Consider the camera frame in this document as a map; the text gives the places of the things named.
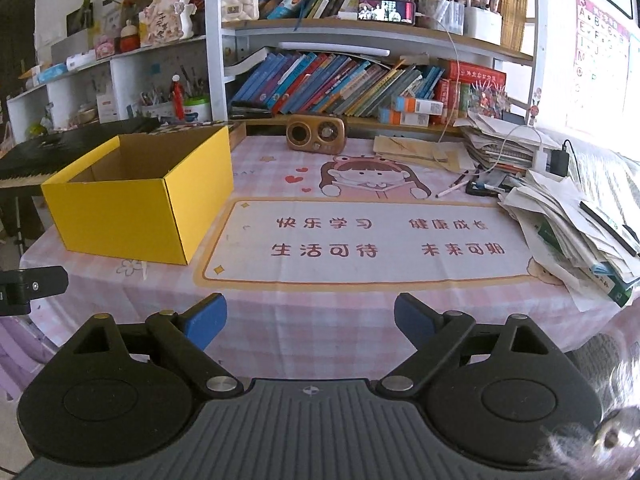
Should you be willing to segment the black Yamaha keyboard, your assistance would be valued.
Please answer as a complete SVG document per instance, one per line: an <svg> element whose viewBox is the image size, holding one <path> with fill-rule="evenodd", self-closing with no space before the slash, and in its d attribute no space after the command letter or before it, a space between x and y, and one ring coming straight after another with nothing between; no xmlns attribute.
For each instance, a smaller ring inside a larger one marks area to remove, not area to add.
<svg viewBox="0 0 640 480"><path fill-rule="evenodd" d="M44 134L17 144L1 159L2 190L34 188L76 159L97 148L114 136L148 133L160 125L156 118L136 117L121 122L91 124L72 130Z"/></svg>

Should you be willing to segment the yellow cardboard box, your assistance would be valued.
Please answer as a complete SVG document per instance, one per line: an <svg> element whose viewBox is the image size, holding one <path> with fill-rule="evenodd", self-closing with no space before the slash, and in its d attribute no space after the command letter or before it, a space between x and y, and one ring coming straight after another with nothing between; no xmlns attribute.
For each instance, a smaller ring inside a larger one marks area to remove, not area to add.
<svg viewBox="0 0 640 480"><path fill-rule="evenodd" d="M185 266L233 190L229 133L114 136L41 189L70 252Z"/></svg>

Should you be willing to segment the pink cartoon desk mat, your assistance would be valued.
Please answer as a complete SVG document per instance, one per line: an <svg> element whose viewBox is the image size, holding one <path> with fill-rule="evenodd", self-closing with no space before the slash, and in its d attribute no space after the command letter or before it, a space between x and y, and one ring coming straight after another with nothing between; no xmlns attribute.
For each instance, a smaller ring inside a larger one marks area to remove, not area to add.
<svg viewBox="0 0 640 480"><path fill-rule="evenodd" d="M380 162L365 140L331 158L273 136L243 141L232 169L233 194L186 266L69 252L45 232L22 263L64 266L70 284L32 320L64 344L95 313L138 322L220 292L228 321L209 352L234 374L377 378L411 352L393 316L410 292L481 323L526 314L587 359L638 356L637 306L580 300L495 200L447 193L448 172Z"/></svg>

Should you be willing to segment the white pen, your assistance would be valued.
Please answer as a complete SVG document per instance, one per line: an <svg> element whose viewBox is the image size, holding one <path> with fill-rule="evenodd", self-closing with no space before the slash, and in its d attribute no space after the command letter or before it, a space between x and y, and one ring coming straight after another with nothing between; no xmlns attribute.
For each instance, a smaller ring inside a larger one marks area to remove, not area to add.
<svg viewBox="0 0 640 480"><path fill-rule="evenodd" d="M454 191L460 190L460 188L465 188L466 185L468 183L471 182L471 179L468 180L464 180L456 185L450 186L450 188L446 188L446 190L443 190L442 192L439 192L435 195L435 198L443 198L451 193L453 193Z"/></svg>

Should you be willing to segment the stack of papers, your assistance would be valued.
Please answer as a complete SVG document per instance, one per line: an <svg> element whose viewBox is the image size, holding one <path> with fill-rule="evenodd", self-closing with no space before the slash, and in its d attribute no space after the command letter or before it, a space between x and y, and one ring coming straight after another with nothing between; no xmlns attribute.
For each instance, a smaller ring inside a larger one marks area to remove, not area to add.
<svg viewBox="0 0 640 480"><path fill-rule="evenodd" d="M556 135L476 113L456 126L480 173L501 178L490 192L518 222L542 270L585 301L630 306L639 293L639 243L573 177L551 171L551 156L562 150Z"/></svg>

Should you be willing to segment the brown paper envelopes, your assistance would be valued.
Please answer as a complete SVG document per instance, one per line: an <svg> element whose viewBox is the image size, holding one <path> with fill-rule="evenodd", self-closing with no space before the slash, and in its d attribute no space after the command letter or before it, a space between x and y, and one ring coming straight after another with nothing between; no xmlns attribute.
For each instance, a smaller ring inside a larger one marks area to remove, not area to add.
<svg viewBox="0 0 640 480"><path fill-rule="evenodd" d="M455 174L474 170L476 162L461 142L430 142L418 139L377 136L373 151L380 157L427 168L442 168Z"/></svg>

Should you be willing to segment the black power adapter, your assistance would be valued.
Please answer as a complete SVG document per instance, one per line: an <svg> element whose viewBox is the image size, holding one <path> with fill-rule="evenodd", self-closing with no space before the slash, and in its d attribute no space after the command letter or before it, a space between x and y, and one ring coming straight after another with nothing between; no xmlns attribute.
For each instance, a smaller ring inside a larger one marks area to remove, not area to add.
<svg viewBox="0 0 640 480"><path fill-rule="evenodd" d="M558 177L566 177L568 175L568 165L570 164L570 155L565 150L553 150L550 152L548 161L548 171Z"/></svg>

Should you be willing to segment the green lid white jar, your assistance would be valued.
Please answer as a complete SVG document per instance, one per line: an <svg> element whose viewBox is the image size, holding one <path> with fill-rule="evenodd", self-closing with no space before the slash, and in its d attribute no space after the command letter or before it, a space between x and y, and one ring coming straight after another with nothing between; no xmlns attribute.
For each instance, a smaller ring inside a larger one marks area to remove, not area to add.
<svg viewBox="0 0 640 480"><path fill-rule="evenodd" d="M194 96L183 102L186 122L210 122L213 118L209 95Z"/></svg>

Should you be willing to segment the orange white medicine box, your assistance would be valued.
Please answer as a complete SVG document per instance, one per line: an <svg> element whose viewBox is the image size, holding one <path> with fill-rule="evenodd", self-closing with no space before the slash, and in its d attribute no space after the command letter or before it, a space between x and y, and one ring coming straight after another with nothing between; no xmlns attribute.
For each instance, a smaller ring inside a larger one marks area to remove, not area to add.
<svg viewBox="0 0 640 480"><path fill-rule="evenodd" d="M398 96L394 99L393 108L399 113L440 116L444 111L444 103L434 100L410 98L410 96Z"/></svg>

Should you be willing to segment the brown retro radio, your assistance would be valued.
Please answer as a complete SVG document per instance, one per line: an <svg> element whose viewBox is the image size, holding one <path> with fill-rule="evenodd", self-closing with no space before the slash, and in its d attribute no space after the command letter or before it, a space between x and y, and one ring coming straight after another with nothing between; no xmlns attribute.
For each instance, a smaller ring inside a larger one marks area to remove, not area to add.
<svg viewBox="0 0 640 480"><path fill-rule="evenodd" d="M285 137L293 151L338 155L346 146L347 128L342 118L332 115L292 115Z"/></svg>

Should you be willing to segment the red pen figure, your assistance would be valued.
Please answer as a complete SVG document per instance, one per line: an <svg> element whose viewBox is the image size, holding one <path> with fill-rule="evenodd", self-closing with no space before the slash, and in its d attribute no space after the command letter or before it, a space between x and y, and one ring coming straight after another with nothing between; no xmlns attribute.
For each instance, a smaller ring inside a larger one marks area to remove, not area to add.
<svg viewBox="0 0 640 480"><path fill-rule="evenodd" d="M178 74L171 77L171 101L175 118L183 122L184 118L186 118L186 113L183 105L183 88Z"/></svg>

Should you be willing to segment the row of leaning books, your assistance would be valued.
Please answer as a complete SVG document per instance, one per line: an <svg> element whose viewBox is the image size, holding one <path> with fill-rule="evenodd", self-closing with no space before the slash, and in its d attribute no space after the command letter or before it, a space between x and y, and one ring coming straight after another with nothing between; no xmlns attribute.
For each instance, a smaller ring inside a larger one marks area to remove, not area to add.
<svg viewBox="0 0 640 480"><path fill-rule="evenodd" d="M509 108L506 73L454 58L403 56L390 65L353 53L263 48L236 67L245 75L229 101L233 118L320 114L451 126L470 113L500 118ZM398 96L440 101L444 111L399 113Z"/></svg>

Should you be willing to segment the pink white ornament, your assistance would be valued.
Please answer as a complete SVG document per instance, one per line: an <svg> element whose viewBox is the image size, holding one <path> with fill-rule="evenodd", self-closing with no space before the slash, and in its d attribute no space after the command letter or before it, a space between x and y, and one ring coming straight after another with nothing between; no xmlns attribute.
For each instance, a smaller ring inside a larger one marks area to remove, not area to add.
<svg viewBox="0 0 640 480"><path fill-rule="evenodd" d="M191 0L152 0L139 13L142 47L156 47L194 36L192 16L196 5Z"/></svg>

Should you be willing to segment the smartphone on shelf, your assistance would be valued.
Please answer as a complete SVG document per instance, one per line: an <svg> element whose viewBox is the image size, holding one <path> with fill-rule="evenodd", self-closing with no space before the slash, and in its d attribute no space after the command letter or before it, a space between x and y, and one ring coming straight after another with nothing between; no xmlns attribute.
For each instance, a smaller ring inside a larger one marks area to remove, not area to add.
<svg viewBox="0 0 640 480"><path fill-rule="evenodd" d="M413 25L416 5L407 0L359 0L357 20Z"/></svg>

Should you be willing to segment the white pearl handbag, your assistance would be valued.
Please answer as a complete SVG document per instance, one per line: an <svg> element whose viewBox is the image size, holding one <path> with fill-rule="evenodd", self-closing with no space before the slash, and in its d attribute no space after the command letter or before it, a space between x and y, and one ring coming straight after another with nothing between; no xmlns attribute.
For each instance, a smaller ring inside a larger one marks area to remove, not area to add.
<svg viewBox="0 0 640 480"><path fill-rule="evenodd" d="M220 10L224 23L257 21L259 0L221 0Z"/></svg>

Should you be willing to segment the white bookshelf frame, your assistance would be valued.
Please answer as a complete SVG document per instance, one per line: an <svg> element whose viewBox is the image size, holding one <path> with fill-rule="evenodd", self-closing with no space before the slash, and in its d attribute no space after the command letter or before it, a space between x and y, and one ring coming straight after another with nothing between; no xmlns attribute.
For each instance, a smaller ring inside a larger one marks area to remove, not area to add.
<svg viewBox="0 0 640 480"><path fill-rule="evenodd" d="M217 3L206 0L206 32L202 36L102 58L9 99L14 140L26 140L28 128L38 122L47 106L52 108L55 128L68 128L79 105L103 92L111 93L118 118L126 120L140 92L152 80L167 80L184 66L206 70L213 118L227 120L227 93L238 79L231 67L262 47L315 51L354 48L387 62L404 55L426 54L484 65L512 63L529 68L529 88L535 89L541 81L541 50L525 54L442 30L385 22L284 18L225 23Z"/></svg>

